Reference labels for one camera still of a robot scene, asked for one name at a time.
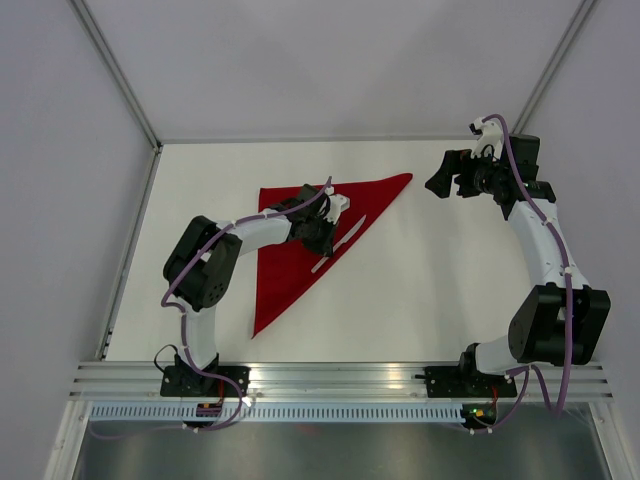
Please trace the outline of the pink plastic knife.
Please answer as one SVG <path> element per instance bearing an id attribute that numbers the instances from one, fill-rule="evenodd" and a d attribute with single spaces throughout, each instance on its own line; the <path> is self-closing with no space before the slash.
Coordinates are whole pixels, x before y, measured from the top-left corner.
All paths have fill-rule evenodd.
<path id="1" fill-rule="evenodd" d="M 356 234 L 361 230 L 362 226 L 364 225 L 365 221 L 367 220 L 367 216 L 363 215 L 352 227 L 351 229 L 343 236 L 341 237 L 334 245 L 334 249 L 333 249 L 333 253 L 334 255 L 332 257 L 323 257 L 321 260 L 319 260 L 312 268 L 311 268 L 311 273 L 312 274 L 316 274 L 319 270 L 321 270 L 326 264 L 331 264 L 334 260 L 335 257 L 337 256 L 337 254 L 339 253 L 340 249 L 343 249 L 355 236 Z"/>

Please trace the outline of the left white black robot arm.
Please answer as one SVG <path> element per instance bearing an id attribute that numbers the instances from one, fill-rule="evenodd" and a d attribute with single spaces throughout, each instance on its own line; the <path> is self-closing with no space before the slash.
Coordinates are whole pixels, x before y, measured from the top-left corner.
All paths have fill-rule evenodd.
<path id="1" fill-rule="evenodd" d="M 206 396 L 218 384 L 218 351 L 209 360 L 189 359 L 189 331 L 203 310 L 214 311 L 226 294 L 239 257 L 263 247 L 299 242 L 326 259 L 333 255 L 339 218 L 350 199 L 330 183 L 303 185 L 298 195 L 272 204 L 257 214 L 216 223 L 205 216 L 191 220 L 163 267 L 168 290 L 164 307 L 181 312 L 181 345 L 174 364 L 163 370 L 163 383 Z"/>

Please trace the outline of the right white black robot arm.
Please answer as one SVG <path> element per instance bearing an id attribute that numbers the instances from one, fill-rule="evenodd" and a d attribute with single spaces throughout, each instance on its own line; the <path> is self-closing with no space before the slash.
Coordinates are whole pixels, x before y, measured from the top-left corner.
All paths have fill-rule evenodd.
<path id="1" fill-rule="evenodd" d="M 462 353 L 456 381 L 469 395 L 520 366 L 588 364 L 611 309 L 609 294 L 590 286 L 566 246 L 551 184 L 537 178 L 539 139 L 509 140 L 509 147 L 481 138 L 472 149 L 446 151 L 425 183 L 441 199 L 490 195 L 520 242 L 532 284 L 506 335 Z"/>

